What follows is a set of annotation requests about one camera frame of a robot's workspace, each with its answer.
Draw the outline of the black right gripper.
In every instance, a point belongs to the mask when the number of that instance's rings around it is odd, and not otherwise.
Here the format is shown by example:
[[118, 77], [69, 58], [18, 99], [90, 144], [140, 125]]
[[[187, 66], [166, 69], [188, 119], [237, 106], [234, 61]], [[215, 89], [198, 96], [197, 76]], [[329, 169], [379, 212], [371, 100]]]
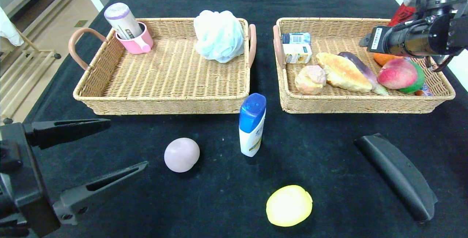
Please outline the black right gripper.
[[396, 30], [395, 27], [380, 25], [361, 38], [358, 45], [373, 53], [423, 57], [427, 56], [427, 33], [423, 26]]

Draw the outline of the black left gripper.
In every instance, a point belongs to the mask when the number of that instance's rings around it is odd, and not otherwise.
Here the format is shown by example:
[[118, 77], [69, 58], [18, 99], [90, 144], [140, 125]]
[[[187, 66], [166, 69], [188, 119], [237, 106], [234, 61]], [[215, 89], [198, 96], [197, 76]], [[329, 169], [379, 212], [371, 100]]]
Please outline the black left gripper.
[[44, 150], [107, 130], [105, 118], [13, 123], [1, 126], [1, 235], [44, 237], [77, 225], [142, 176], [148, 162], [99, 176], [63, 191], [51, 205], [31, 146]]

